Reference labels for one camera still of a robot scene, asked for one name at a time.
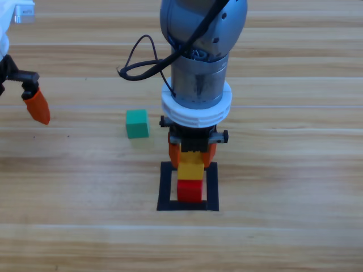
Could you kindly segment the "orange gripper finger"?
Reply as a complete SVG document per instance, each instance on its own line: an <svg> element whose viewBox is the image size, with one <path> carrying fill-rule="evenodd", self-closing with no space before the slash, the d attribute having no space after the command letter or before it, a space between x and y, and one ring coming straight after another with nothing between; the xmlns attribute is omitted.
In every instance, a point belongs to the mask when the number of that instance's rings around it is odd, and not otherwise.
<svg viewBox="0 0 363 272"><path fill-rule="evenodd" d="M180 153L181 153L180 144L170 143L170 142L168 144L169 144L168 153L172 166L177 169L180 163Z"/></svg>
<svg viewBox="0 0 363 272"><path fill-rule="evenodd" d="M50 111L48 103L41 92L38 83L23 83L22 99L27 106L31 117L44 125L50 122Z"/></svg>
<svg viewBox="0 0 363 272"><path fill-rule="evenodd" d="M205 168L208 168L211 162L213 161L213 158L216 154L216 147L217 147L216 143L208 144L207 151L201 153Z"/></svg>

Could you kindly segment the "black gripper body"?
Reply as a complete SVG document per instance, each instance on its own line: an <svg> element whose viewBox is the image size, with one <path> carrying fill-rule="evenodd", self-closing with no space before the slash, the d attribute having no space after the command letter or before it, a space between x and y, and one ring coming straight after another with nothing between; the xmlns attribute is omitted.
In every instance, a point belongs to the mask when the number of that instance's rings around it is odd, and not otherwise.
<svg viewBox="0 0 363 272"><path fill-rule="evenodd" d="M217 125L204 128L186 127L165 116L161 116L159 125L169 128L168 142L179 143L181 152L206 152L208 144L227 143L229 140L228 130L218 132Z"/></svg>
<svg viewBox="0 0 363 272"><path fill-rule="evenodd" d="M22 98L33 98L39 90L38 73L19 70L9 54L5 55L1 61L1 94L5 91L3 83L6 80L22 82Z"/></svg>

